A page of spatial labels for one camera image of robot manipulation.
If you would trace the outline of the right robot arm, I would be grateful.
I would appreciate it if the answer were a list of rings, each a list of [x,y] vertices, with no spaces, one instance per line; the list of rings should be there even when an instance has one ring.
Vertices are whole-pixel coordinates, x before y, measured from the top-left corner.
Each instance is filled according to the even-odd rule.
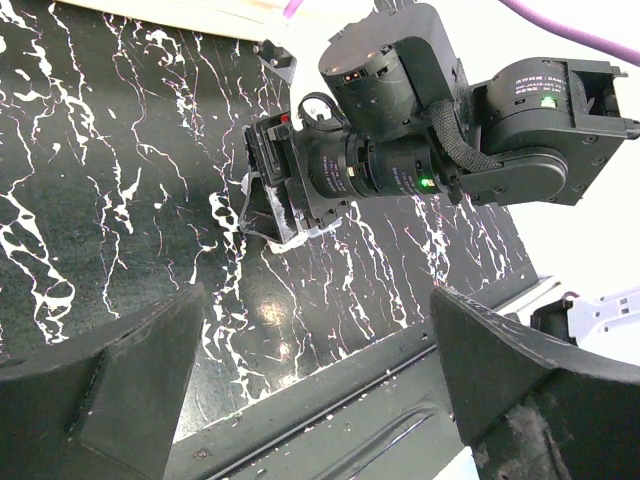
[[[244,129],[245,234],[286,244],[375,197],[573,205],[639,136],[619,111],[619,68],[533,57],[470,85],[426,3],[347,25],[318,70],[326,90],[313,99],[326,114],[298,106]]]

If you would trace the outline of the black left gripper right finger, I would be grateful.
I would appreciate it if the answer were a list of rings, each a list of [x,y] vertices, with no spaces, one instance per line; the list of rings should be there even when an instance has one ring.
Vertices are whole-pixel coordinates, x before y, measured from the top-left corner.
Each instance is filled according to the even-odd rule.
[[[462,443],[481,479],[636,479],[639,368],[447,287],[430,318]]]

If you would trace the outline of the clear weekly pill organizer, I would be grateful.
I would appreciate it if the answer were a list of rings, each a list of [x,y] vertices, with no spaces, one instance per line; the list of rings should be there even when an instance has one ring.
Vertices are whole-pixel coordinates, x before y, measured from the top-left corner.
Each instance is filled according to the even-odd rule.
[[[305,227],[302,221],[305,219],[303,213],[297,210],[293,205],[294,213],[296,215],[297,221],[299,222],[299,226],[302,229],[302,234],[294,239],[292,242],[287,243],[285,245],[276,245],[271,242],[267,242],[269,249],[274,254],[285,253],[289,250],[298,248],[304,245],[308,240],[324,235],[325,233],[335,232],[343,223],[342,218],[337,218],[333,223],[328,226],[313,226],[313,227]]]

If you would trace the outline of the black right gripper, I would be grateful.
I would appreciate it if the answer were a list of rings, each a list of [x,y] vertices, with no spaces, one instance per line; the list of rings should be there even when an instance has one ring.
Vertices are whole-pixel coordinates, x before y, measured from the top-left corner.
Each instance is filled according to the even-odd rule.
[[[421,135],[374,143],[349,129],[296,131],[282,114],[245,127],[244,141],[249,172],[241,181],[239,229],[276,245],[302,234],[292,205],[305,227],[324,227],[356,200],[433,195],[445,187]]]

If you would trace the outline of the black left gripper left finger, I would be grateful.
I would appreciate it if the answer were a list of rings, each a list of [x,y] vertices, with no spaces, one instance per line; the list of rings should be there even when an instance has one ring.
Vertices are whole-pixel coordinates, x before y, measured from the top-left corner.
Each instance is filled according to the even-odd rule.
[[[2,478],[162,478],[204,308],[195,284],[61,344],[2,358]]]

